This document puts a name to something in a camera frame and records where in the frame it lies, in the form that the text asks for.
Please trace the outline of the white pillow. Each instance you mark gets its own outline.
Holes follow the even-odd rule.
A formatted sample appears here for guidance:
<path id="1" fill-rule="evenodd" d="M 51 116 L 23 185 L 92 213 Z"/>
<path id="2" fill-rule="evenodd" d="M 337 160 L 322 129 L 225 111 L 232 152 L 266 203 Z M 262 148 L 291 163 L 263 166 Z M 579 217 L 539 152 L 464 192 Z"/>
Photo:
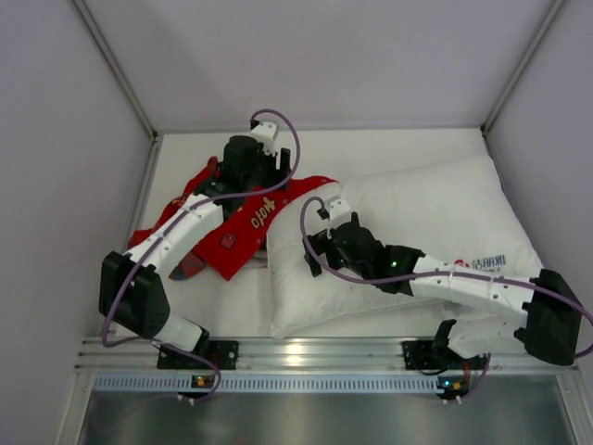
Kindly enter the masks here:
<path id="1" fill-rule="evenodd" d="M 484 155 L 327 184 L 316 195 L 343 198 L 385 244 L 508 277 L 533 277 L 542 266 Z M 316 207 L 299 197 L 268 230 L 272 337 L 420 337 L 448 317 L 479 317 L 441 299 L 390 295 L 329 273 L 313 276 L 301 236 L 322 228 Z"/>

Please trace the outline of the red printed pillowcase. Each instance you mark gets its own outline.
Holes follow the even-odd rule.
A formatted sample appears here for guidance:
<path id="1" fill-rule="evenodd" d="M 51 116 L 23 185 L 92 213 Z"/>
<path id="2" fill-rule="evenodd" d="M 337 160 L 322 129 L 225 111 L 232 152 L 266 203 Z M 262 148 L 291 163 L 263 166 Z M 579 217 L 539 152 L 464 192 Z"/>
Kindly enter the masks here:
<path id="1" fill-rule="evenodd" d="M 128 248 L 139 245 L 154 234 L 186 203 L 191 192 L 196 191 L 199 185 L 205 185 L 208 179 L 212 179 L 212 175 L 213 179 L 222 179 L 222 173 L 215 172 L 219 164 L 221 162 L 217 157 L 211 157 L 206 167 L 189 180 L 181 195 L 165 206 L 152 227 L 133 232 Z M 229 281 L 263 249 L 271 223 L 286 207 L 311 191 L 321 191 L 322 186 L 328 184 L 336 184 L 336 180 L 314 175 L 303 179 L 290 179 L 286 189 L 247 197 L 228 218 L 225 217 L 221 226 L 208 233 L 185 254 L 169 274 L 169 278 L 182 281 L 209 266 Z"/>

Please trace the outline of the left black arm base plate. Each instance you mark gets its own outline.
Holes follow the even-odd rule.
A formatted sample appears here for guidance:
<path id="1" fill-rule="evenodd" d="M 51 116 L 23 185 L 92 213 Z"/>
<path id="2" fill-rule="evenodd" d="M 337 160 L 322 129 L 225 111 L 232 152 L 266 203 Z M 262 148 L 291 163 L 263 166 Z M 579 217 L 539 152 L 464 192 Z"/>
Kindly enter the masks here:
<path id="1" fill-rule="evenodd" d="M 211 340 L 205 359 L 222 371 L 236 369 L 239 342 L 234 340 Z M 208 367 L 178 352 L 159 348 L 157 369 L 160 370 L 206 370 Z"/>

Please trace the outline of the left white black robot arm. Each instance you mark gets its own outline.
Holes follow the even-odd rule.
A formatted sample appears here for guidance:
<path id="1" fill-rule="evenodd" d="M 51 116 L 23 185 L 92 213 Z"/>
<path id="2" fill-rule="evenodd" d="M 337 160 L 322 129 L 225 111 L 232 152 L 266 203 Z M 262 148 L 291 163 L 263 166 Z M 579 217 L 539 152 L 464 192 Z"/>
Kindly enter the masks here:
<path id="1" fill-rule="evenodd" d="M 112 251 L 101 265 L 99 311 L 102 336 L 112 323 L 136 339 L 154 340 L 181 354 L 204 356 L 209 332 L 170 307 L 162 283 L 207 235 L 220 228 L 250 196 L 284 188 L 291 151 L 251 135 L 232 136 L 214 171 L 190 190 L 155 233 L 123 253 Z"/>

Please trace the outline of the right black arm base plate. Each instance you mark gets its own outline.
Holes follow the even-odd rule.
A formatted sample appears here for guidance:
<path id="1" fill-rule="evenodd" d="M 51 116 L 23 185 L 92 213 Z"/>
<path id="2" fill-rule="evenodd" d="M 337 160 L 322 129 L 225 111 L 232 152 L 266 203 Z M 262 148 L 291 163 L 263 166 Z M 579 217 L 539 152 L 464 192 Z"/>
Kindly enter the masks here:
<path id="1" fill-rule="evenodd" d="M 434 351 L 429 340 L 409 340 L 401 344 L 405 368 L 423 375 L 439 375 L 446 371 L 483 370 L 486 356 L 463 359 L 454 352 Z"/>

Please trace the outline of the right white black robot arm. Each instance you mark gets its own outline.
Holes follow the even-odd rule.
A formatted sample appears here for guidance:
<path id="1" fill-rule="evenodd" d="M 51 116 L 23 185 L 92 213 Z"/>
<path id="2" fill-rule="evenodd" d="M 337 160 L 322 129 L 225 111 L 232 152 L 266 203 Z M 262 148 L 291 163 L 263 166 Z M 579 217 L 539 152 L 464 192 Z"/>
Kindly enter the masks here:
<path id="1" fill-rule="evenodd" d="M 313 276 L 328 272 L 387 294 L 441 299 L 486 313 L 479 322 L 443 321 L 433 340 L 441 356 L 525 351 L 559 366 L 577 357 L 584 311 L 564 278 L 552 270 L 527 278 L 475 272 L 416 248 L 385 245 L 361 226 L 357 213 L 315 235 L 304 234 L 303 246 Z"/>

